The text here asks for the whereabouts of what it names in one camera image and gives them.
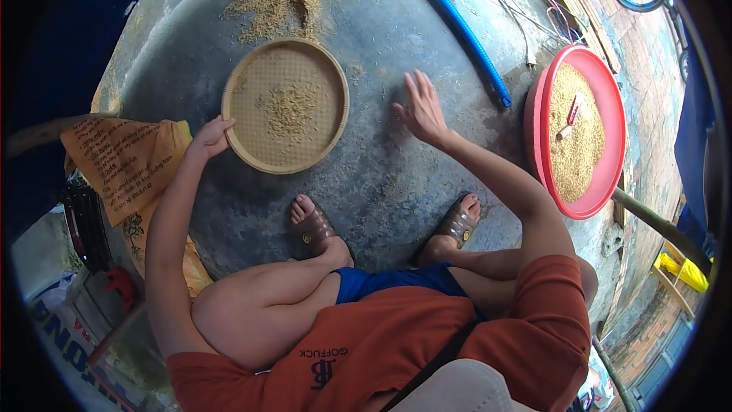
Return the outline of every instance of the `strap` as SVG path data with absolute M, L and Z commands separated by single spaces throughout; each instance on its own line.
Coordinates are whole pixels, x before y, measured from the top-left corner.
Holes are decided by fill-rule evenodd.
M 465 213 L 461 207 L 461 203 L 462 197 L 456 200 L 453 206 L 447 211 L 437 230 L 435 230 L 435 234 L 453 237 L 460 243 L 460 247 L 462 248 L 475 231 L 478 223 Z
M 319 206 L 316 206 L 312 214 L 295 224 L 295 230 L 299 234 L 300 240 L 306 245 L 317 244 L 328 237 L 337 235 L 328 216 Z
M 442 350 L 427 362 L 427 365 L 423 367 L 421 371 L 417 372 L 412 380 L 409 380 L 409 383 L 407 383 L 407 385 L 402 388 L 401 391 L 399 391 L 397 395 L 381 409 L 380 412 L 387 412 L 388 410 L 391 410 L 401 402 L 402 399 L 406 398 L 412 391 L 414 391 L 416 387 L 422 385 L 425 380 L 429 379 L 432 374 L 437 372 L 438 369 L 453 361 L 455 357 L 458 356 L 458 353 L 462 348 L 462 344 L 465 343 L 477 324 L 478 322 L 473 320 L 460 328 L 460 330 L 453 335 L 453 338 L 447 341 L 447 344 L 445 344 Z

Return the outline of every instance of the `window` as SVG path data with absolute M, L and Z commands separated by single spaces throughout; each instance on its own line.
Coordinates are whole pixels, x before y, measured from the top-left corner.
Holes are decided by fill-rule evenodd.
M 649 363 L 650 367 L 638 376 L 630 388 L 640 408 L 645 407 L 645 404 L 660 390 L 674 363 L 684 352 L 691 331 L 691 323 L 681 312 L 671 331 L 666 335 L 661 352 L 655 355 Z

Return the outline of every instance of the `person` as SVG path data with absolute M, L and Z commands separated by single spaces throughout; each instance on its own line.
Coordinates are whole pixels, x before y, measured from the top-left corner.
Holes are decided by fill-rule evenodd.
M 474 320 L 458 359 L 500 372 L 527 407 L 570 405 L 587 377 L 597 276 L 544 187 L 450 129 L 431 81 L 414 76 L 405 74 L 411 103 L 393 105 L 396 116 L 499 197 L 521 221 L 521 247 L 463 250 L 480 221 L 468 194 L 426 242 L 418 269 L 367 274 L 323 210 L 298 195 L 291 223 L 313 257 L 241 270 L 192 302 L 181 259 L 201 173 L 228 147 L 233 120 L 219 116 L 188 147 L 147 241 L 149 319 L 184 410 L 381 410 Z

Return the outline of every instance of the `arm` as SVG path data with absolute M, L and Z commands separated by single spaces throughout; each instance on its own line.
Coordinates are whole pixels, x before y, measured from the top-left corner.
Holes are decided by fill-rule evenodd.
M 596 290 L 597 277 L 586 278 L 590 271 L 594 275 L 594 270 L 590 264 L 576 256 L 562 215 L 541 183 L 515 164 L 467 141 L 449 129 L 432 82 L 420 71 L 415 70 L 414 74 L 417 84 L 408 74 L 404 76 L 411 108 L 394 104 L 395 113 L 418 139 L 460 162 L 518 217 L 523 225 L 519 271 L 538 258 L 561 254 L 578 261 L 583 275 L 583 287 L 587 284 L 588 291 L 592 291 L 594 278 Z
M 219 115 L 188 146 L 173 181 L 150 221 L 145 254 L 145 296 L 152 332 L 163 358 L 178 352 L 216 353 L 190 317 L 183 253 L 193 200 L 206 162 L 228 147 L 224 131 L 233 120 Z

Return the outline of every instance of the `foot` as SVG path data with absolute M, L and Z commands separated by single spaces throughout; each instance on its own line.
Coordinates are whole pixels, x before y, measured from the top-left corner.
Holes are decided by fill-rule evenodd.
M 480 220 L 480 200 L 477 195 L 471 193 L 463 197 L 460 206 L 473 221 Z M 460 242 L 457 239 L 449 235 L 433 235 L 419 256 L 419 267 L 438 262 L 449 262 L 449 253 L 459 249 Z
M 306 219 L 315 209 L 316 204 L 311 198 L 306 195 L 298 195 L 295 197 L 290 210 L 290 221 L 292 221 L 292 225 L 294 226 Z M 317 255 L 314 259 L 326 261 L 329 264 L 332 263 L 334 269 L 353 267 L 351 252 L 348 251 L 348 246 L 340 236 L 328 237 L 312 245 L 312 248 L 313 252 Z

